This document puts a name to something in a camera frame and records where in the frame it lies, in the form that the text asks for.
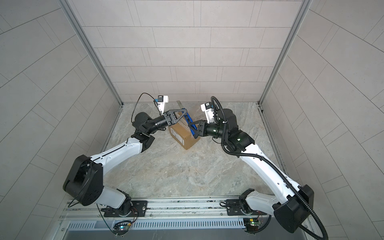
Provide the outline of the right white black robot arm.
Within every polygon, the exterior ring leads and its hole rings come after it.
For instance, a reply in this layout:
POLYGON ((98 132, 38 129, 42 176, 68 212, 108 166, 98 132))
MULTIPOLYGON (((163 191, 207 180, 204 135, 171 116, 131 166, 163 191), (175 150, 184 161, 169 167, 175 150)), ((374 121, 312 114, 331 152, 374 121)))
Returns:
POLYGON ((209 109, 206 111, 206 117, 206 120, 188 124, 194 132, 194 138, 221 139, 224 152, 248 164, 274 194, 273 197, 267 197, 254 189, 248 189, 239 196, 237 205, 226 203, 225 206, 229 209, 241 209, 246 215, 265 213, 275 218, 289 233, 294 233, 300 228, 314 236, 313 232, 303 226, 309 216, 316 222, 320 220, 313 210, 314 191, 307 185, 300 186, 271 162, 255 140, 239 129, 232 110, 209 109))

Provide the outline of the blue utility knife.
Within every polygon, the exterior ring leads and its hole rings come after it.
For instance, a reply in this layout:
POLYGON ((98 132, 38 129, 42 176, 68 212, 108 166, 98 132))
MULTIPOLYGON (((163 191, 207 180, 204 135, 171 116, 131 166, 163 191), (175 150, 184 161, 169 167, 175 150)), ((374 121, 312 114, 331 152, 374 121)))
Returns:
MULTIPOLYGON (((181 109, 184 109, 184 106, 181 103, 181 101, 177 100, 177 104, 179 105, 179 107, 181 109)), ((196 131, 198 130, 198 128, 196 127, 196 125, 192 124, 193 120, 192 120, 192 118, 190 117, 190 115, 188 113, 186 113, 184 115, 184 118, 185 118, 185 120, 186 120, 186 122, 188 124, 188 127, 190 128, 190 131, 191 131, 192 135, 194 136, 194 138, 196 138, 195 134, 196 134, 196 131)))

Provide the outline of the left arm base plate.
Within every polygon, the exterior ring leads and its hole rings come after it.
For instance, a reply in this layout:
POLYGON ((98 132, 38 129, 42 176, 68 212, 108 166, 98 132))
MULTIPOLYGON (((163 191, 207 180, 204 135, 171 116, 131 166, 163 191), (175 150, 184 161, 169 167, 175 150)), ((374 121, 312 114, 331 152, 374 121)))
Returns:
POLYGON ((118 209, 107 206, 101 209, 101 212, 104 213, 104 217, 107 218, 144 217, 147 206, 148 201, 129 201, 123 203, 118 209))

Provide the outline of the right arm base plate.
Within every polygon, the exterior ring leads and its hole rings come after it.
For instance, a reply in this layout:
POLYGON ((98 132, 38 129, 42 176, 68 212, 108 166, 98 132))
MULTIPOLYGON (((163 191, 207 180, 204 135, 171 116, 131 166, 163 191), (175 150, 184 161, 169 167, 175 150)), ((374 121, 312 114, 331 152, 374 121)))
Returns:
POLYGON ((261 211, 251 210, 243 200, 228 199, 220 202, 220 206, 227 210, 228 216, 265 216, 261 211))

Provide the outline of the brown taped cardboard box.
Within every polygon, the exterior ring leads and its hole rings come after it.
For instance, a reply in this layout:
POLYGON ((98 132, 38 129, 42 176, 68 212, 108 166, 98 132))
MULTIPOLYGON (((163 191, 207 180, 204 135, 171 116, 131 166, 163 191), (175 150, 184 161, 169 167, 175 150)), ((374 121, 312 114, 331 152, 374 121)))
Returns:
POLYGON ((200 137, 197 139, 194 138, 185 117, 181 117, 175 125, 170 126, 169 132, 172 138, 175 139, 176 142, 179 143, 185 150, 190 149, 200 140, 200 137))

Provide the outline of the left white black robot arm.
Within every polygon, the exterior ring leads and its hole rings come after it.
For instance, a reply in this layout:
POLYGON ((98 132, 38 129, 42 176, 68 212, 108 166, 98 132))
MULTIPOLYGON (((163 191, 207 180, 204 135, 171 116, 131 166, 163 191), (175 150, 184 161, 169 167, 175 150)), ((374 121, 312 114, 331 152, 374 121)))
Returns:
POLYGON ((136 115, 135 132, 125 142, 100 154, 77 157, 63 184, 63 190, 83 206, 100 204, 105 211, 122 217, 132 211, 131 197, 120 190, 104 186, 104 175, 114 167, 147 150, 155 140, 153 134, 175 125, 186 115, 186 109, 169 110, 152 119, 147 113, 136 115))

